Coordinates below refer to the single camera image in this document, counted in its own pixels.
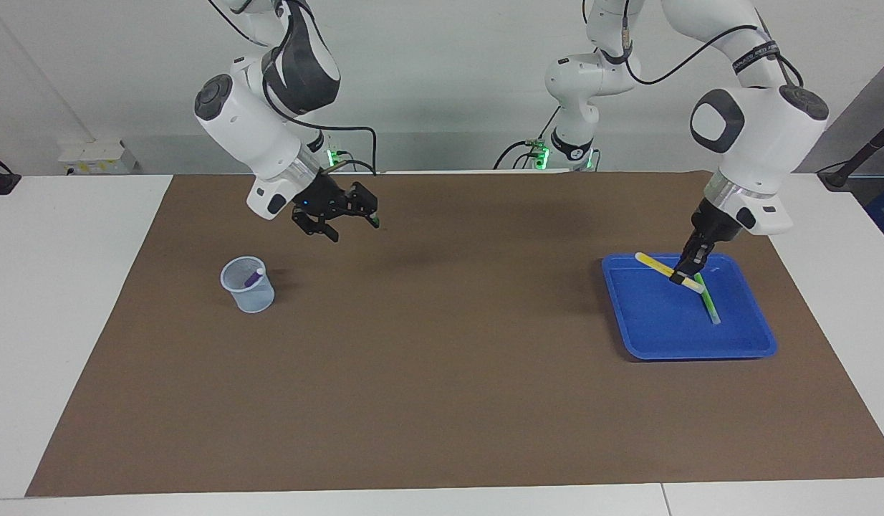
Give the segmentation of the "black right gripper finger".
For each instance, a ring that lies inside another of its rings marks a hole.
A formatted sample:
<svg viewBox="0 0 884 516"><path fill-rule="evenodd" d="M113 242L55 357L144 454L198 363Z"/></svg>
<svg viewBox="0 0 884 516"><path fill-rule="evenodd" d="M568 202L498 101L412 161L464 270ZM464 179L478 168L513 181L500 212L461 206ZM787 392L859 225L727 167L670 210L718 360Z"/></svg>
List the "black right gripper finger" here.
<svg viewBox="0 0 884 516"><path fill-rule="evenodd" d="M325 235L332 242L340 241L340 233L330 226L324 219L312 219L309 215L294 215L292 221L304 232L312 236L315 234Z"/></svg>
<svg viewBox="0 0 884 516"><path fill-rule="evenodd" d="M373 226L380 228L378 199L362 183L353 183L346 192L347 208L351 216L360 216Z"/></svg>

